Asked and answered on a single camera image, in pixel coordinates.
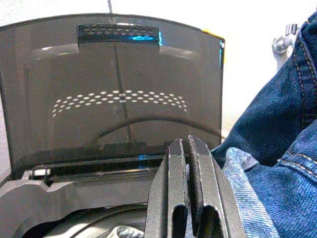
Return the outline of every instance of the denim fabric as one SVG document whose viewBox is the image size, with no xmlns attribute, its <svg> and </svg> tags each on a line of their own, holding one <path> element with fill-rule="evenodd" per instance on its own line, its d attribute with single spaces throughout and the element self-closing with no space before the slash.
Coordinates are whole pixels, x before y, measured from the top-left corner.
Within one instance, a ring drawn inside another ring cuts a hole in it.
<svg viewBox="0 0 317 238">
<path fill-rule="evenodd" d="M 302 26 L 292 56 L 212 152 L 221 166 L 229 147 L 259 161 L 245 174 L 282 238 L 317 237 L 316 66 L 317 13 Z"/>
<path fill-rule="evenodd" d="M 223 172 L 230 181 L 247 237 L 279 238 L 270 216 L 244 173 L 257 164 L 252 155 L 231 147 L 226 153 Z"/>
</svg>

